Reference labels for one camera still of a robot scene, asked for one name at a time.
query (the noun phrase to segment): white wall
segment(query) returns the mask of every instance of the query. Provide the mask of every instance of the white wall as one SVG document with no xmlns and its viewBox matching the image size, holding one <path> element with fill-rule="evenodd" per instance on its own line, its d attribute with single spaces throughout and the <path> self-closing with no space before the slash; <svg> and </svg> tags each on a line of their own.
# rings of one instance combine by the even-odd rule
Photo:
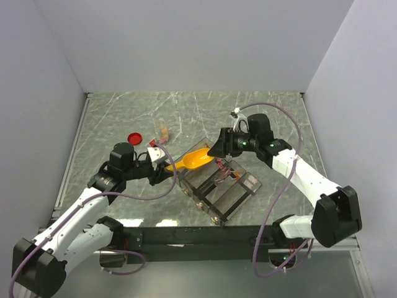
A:
<svg viewBox="0 0 397 298">
<path fill-rule="evenodd" d="M 356 0 L 305 101 L 331 178 L 356 188 L 378 298 L 397 297 L 397 2 Z"/>
<path fill-rule="evenodd" d="M 51 215 L 84 94 L 33 1 L 0 1 L 0 297 Z"/>
<path fill-rule="evenodd" d="M 306 91 L 352 0 L 35 0 L 85 91 Z"/>
</svg>

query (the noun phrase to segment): gray marble tabletop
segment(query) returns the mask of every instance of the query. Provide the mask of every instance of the gray marble tabletop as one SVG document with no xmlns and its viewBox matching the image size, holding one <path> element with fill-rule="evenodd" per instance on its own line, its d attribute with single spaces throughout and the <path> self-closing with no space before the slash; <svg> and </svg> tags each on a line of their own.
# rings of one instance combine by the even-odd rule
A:
<svg viewBox="0 0 397 298">
<path fill-rule="evenodd" d="M 86 187 L 90 177 L 109 158 L 118 142 L 126 142 L 132 132 L 143 136 L 136 151 L 144 152 L 163 125 L 168 128 L 170 141 L 166 148 L 176 159 L 185 151 L 207 137 L 213 142 L 221 127 L 229 127 L 229 113 L 235 107 L 253 102 L 273 102 L 288 110 L 299 123 L 303 134 L 301 156 L 311 166 L 324 174 L 323 164 L 316 146 L 313 131 L 299 93 L 267 92 L 196 92 L 196 93 L 94 93 L 89 98 L 86 116 L 76 155 L 70 168 L 62 211 L 65 211 Z M 250 107 L 246 115 L 264 112 L 269 116 L 277 138 L 292 146 L 297 145 L 297 132 L 291 121 L 273 107 Z M 258 225 L 262 222 L 275 193 L 285 178 L 258 161 L 253 153 L 243 153 L 235 159 L 252 173 L 263 186 L 242 206 L 227 225 Z M 171 184 L 168 179 L 150 186 L 147 179 L 130 181 L 128 194 L 152 196 L 164 192 Z M 287 214 L 307 215 L 313 211 L 310 203 L 291 185 L 274 208 L 269 223 Z M 137 201 L 119 197 L 103 214 L 121 220 L 126 226 L 213 225 L 210 216 L 199 210 L 194 201 L 179 187 L 155 201 Z"/>
</svg>

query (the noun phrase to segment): red lid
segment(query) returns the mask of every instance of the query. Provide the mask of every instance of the red lid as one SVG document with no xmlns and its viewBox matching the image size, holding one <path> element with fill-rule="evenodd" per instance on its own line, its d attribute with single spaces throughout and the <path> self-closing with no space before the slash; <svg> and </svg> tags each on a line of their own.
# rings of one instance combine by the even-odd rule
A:
<svg viewBox="0 0 397 298">
<path fill-rule="evenodd" d="M 131 145 L 137 145 L 140 144 L 142 142 L 142 136 L 140 133 L 138 132 L 133 132 L 128 136 L 128 142 Z"/>
</svg>

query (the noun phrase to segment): red object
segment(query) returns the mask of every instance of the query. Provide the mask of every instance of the red object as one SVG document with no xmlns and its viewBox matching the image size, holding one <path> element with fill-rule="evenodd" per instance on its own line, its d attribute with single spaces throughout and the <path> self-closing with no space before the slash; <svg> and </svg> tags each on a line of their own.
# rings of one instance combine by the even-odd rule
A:
<svg viewBox="0 0 397 298">
<path fill-rule="evenodd" d="M 133 132 L 128 136 L 128 142 L 131 145 L 137 145 L 140 144 L 142 142 L 142 136 L 140 133 L 138 132 Z"/>
</svg>

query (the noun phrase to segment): orange scoop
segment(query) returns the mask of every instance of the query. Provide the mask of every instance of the orange scoop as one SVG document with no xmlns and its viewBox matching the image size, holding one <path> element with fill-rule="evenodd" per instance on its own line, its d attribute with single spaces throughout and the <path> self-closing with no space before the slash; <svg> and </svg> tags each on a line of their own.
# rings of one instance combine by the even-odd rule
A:
<svg viewBox="0 0 397 298">
<path fill-rule="evenodd" d="M 209 163 L 214 157 L 208 156 L 208 151 L 210 151 L 209 148 L 202 148 L 186 154 L 181 161 L 175 164 L 176 170 L 183 168 L 197 169 Z M 172 171 L 172 165 L 167 166 L 166 169 Z"/>
</svg>

